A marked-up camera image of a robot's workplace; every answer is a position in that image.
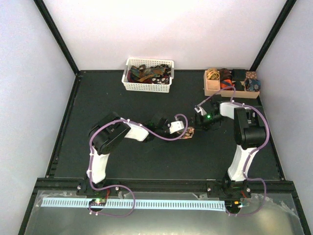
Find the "paisley patterned necktie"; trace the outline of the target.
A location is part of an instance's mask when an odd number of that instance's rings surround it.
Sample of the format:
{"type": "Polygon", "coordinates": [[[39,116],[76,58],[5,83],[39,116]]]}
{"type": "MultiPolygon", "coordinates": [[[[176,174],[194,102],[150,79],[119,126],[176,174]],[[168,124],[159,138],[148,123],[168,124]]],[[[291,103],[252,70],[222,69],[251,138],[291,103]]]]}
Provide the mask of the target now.
{"type": "MultiPolygon", "coordinates": [[[[181,135],[183,132],[184,132],[185,129],[182,129],[182,130],[179,130],[177,131],[177,134],[178,135],[181,135]]],[[[190,139],[193,137],[194,135],[194,132],[195,132],[195,128],[194,127],[191,127],[191,126],[188,126],[187,127],[187,130],[184,132],[184,135],[182,137],[180,137],[180,139],[184,140],[184,139],[190,139]]]]}

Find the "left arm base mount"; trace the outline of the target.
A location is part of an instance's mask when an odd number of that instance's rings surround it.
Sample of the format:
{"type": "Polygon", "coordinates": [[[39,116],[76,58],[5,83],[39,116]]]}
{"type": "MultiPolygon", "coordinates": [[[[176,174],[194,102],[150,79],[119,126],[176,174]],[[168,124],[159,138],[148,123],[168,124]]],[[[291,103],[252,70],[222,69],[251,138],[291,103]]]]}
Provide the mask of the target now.
{"type": "Polygon", "coordinates": [[[104,198],[106,196],[117,196],[118,193],[122,190],[121,186],[113,186],[109,189],[99,190],[100,188],[106,187],[105,183],[93,184],[97,190],[93,189],[89,181],[82,181],[77,187],[76,194],[79,196],[91,197],[100,197],[104,198]]]}

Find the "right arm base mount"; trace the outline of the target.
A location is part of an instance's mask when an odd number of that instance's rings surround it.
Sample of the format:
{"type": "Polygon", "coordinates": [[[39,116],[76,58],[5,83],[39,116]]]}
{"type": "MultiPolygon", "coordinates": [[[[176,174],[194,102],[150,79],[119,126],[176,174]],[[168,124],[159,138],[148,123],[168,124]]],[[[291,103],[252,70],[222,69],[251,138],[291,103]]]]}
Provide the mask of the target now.
{"type": "Polygon", "coordinates": [[[250,192],[247,191],[246,181],[228,182],[225,181],[209,181],[206,184],[207,194],[211,197],[240,199],[250,198],[250,192]]]}

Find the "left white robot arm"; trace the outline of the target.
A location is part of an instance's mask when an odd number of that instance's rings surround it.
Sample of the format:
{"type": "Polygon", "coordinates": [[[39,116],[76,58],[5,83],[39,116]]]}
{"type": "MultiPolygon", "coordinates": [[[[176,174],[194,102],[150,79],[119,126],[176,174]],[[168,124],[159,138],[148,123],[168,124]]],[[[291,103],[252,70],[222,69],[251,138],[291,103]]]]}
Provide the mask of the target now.
{"type": "Polygon", "coordinates": [[[90,160],[87,176],[90,181],[88,190],[93,195],[100,195],[105,190],[103,180],[109,155],[124,139],[146,143],[155,137],[164,141],[182,139],[187,133],[188,120],[183,114],[175,115],[169,122],[166,118],[149,121],[145,124],[120,117],[113,112],[101,119],[89,132],[90,160]]]}

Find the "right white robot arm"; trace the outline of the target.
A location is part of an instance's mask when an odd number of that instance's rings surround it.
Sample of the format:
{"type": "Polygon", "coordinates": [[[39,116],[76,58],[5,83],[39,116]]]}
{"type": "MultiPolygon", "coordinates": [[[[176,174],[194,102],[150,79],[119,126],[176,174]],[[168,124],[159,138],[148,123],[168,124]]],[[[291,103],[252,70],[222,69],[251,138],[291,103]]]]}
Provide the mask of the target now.
{"type": "Polygon", "coordinates": [[[228,182],[222,185],[222,190],[225,196],[234,197],[240,192],[237,182],[248,179],[247,174],[255,155],[269,141],[270,131],[266,118],[260,109],[233,100],[218,102],[211,112],[207,112],[201,104],[194,109],[202,128],[226,117],[233,120],[236,151],[227,170],[228,182]]]}

